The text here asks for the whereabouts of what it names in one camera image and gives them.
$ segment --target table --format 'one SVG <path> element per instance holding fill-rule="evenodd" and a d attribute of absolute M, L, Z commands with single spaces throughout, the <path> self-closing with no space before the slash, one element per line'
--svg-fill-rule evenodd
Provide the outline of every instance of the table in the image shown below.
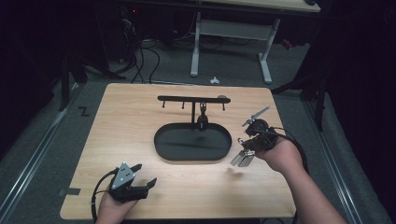
<path fill-rule="evenodd" d="M 209 122 L 222 125 L 233 142 L 219 161 L 167 161 L 155 150 L 153 138 L 171 122 L 191 121 L 187 103 L 163 102 L 158 95 L 218 97 L 231 102 L 208 105 Z M 157 177 L 156 186 L 141 200 L 128 219 L 292 217 L 295 206 L 284 177 L 257 158 L 249 167 L 230 161 L 242 149 L 237 138 L 248 139 L 242 127 L 251 115 L 267 105 L 260 116 L 270 126 L 282 127 L 270 90 L 265 88 L 109 84 L 70 184 L 78 195 L 66 195 L 61 217 L 91 219 L 91 196 L 99 179 L 120 167 L 143 165 L 133 186 L 145 186 Z M 99 189 L 105 189 L 111 178 Z"/>
<path fill-rule="evenodd" d="M 318 5 L 309 6 L 304 0 L 293 0 L 293 1 L 280 1 L 280 0 L 200 0 L 202 2 L 218 3 L 218 4 L 229 4 L 237 6 L 247 7 L 269 7 L 273 9 L 281 10 L 293 10 L 302 12 L 320 12 Z M 272 25 L 261 25 L 261 24 L 246 24 L 240 22 L 229 22 L 229 21 L 213 21 L 213 20 L 201 20 L 201 13 L 198 12 L 196 16 L 195 24 L 195 41 L 194 50 L 192 52 L 191 60 L 191 76 L 198 76 L 199 68 L 199 41 L 200 35 L 219 35 L 226 37 L 237 37 L 254 40 L 266 41 L 266 45 L 263 48 L 263 52 L 259 53 L 259 62 L 262 68 L 262 75 L 266 84 L 271 84 L 271 74 L 268 68 L 267 57 L 271 46 L 276 36 L 276 31 L 280 23 L 280 18 L 274 20 Z"/>

